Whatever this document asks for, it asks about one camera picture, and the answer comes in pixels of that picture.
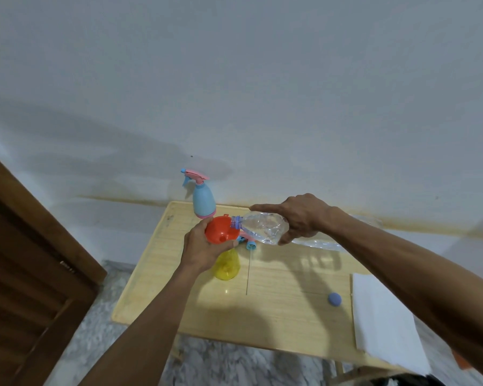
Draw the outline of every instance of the person's left arm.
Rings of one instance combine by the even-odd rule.
[[[211,220],[201,221],[184,236],[181,263],[171,279],[80,386],[158,384],[195,280],[213,266],[220,253],[237,245],[236,241],[210,244],[204,231]]]

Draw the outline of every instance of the hand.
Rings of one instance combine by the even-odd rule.
[[[290,196],[281,204],[254,204],[251,211],[276,213],[288,221],[290,229],[279,239],[279,245],[290,243],[298,237],[313,237],[322,229],[322,217],[329,205],[312,194]]]
[[[201,220],[184,235],[184,249],[182,251],[180,268],[191,269],[198,275],[211,268],[220,256],[220,253],[238,245],[236,240],[225,241],[221,244],[209,243],[204,232],[207,224],[212,220],[212,217]]]

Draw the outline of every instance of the pink spray nozzle head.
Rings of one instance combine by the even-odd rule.
[[[181,173],[183,173],[186,177],[195,180],[195,182],[200,185],[204,183],[204,180],[209,180],[209,177],[197,172],[197,171],[191,171],[189,169],[182,168]]]

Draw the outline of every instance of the person's right arm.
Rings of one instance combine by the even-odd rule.
[[[284,216],[280,245],[325,233],[373,273],[451,348],[483,374],[483,279],[421,246],[367,225],[311,194],[252,211]]]

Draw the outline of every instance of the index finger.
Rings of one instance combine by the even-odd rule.
[[[212,220],[213,220],[213,217],[209,217],[209,218],[203,219],[199,223],[197,223],[195,225],[195,227],[197,229],[199,229],[200,231],[205,232],[206,231],[207,224],[210,223]]]
[[[251,207],[249,207],[249,210],[261,211],[262,213],[281,214],[281,211],[283,211],[283,206],[281,204],[253,204]]]

